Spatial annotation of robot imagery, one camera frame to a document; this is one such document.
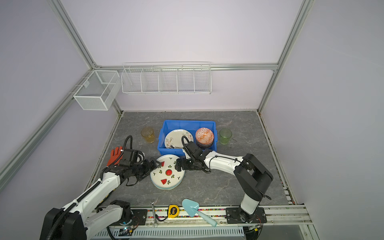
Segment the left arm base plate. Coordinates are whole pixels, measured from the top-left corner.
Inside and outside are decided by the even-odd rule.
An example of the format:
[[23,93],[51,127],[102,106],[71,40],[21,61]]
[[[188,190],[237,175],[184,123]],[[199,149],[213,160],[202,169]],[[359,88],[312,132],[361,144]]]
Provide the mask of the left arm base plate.
[[133,209],[130,212],[125,211],[122,215],[119,225],[121,226],[140,226],[145,225],[148,211],[146,209]]

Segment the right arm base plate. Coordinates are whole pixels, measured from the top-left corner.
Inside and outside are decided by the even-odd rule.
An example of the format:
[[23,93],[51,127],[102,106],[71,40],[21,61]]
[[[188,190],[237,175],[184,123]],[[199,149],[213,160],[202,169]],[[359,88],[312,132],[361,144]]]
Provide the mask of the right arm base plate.
[[257,207],[252,214],[246,213],[241,207],[226,208],[228,224],[265,224],[267,222],[264,208]]

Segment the orange blue patterned bowl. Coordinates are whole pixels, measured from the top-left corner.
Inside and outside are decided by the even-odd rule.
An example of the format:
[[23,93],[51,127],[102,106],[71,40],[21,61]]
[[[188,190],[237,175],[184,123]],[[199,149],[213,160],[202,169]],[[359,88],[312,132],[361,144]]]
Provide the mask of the orange blue patterned bowl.
[[196,141],[199,141],[200,143],[209,144],[214,142],[215,135],[212,130],[208,128],[200,128],[196,131],[195,138]]

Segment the watermelon pattern plate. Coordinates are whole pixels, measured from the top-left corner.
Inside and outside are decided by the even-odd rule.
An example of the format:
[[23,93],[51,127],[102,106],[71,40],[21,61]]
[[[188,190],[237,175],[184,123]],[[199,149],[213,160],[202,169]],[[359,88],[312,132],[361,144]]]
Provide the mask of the watermelon pattern plate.
[[151,174],[151,181],[160,190],[172,190],[176,188],[185,176],[185,170],[176,169],[176,155],[164,155],[156,160],[157,168]]

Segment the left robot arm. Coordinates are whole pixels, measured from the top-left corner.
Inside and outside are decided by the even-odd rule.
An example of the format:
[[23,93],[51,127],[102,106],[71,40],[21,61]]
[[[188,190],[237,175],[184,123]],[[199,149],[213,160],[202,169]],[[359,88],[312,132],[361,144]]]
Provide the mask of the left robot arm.
[[137,182],[150,175],[161,163],[146,159],[140,150],[133,149],[133,137],[128,136],[121,147],[111,151],[107,166],[98,180],[79,197],[62,208],[53,208],[45,216],[40,238],[42,240],[89,240],[110,225],[139,224],[140,216],[131,210],[131,204],[114,200],[101,204],[124,182],[135,177]]

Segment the red striped bowl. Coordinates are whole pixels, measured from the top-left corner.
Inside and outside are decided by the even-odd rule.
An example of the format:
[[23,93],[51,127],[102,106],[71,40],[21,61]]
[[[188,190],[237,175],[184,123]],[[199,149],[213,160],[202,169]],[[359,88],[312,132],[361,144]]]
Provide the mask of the red striped bowl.
[[199,141],[197,141],[197,146],[201,149],[209,149],[211,148],[212,146],[214,145],[214,142],[211,142],[209,144],[203,144],[203,143],[200,143]]

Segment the floral cream plate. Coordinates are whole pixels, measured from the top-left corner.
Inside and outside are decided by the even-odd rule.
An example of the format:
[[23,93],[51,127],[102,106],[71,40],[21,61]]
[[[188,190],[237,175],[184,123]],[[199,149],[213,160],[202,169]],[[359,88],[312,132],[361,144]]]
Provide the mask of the floral cream plate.
[[187,130],[177,129],[169,132],[165,137],[165,147],[167,149],[182,149],[182,137],[185,136],[189,142],[194,141],[193,135]]

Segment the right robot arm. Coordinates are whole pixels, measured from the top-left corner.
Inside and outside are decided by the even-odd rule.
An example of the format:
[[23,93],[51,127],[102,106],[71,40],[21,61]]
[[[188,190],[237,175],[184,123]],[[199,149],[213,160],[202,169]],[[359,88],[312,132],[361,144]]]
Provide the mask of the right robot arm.
[[202,150],[187,137],[182,137],[185,157],[177,159],[175,169],[203,171],[210,173],[219,170],[234,175],[245,195],[239,207],[226,208],[229,224],[265,224],[265,210],[259,206],[263,198],[270,199],[266,192],[274,177],[269,170],[252,154],[233,157],[212,150]]

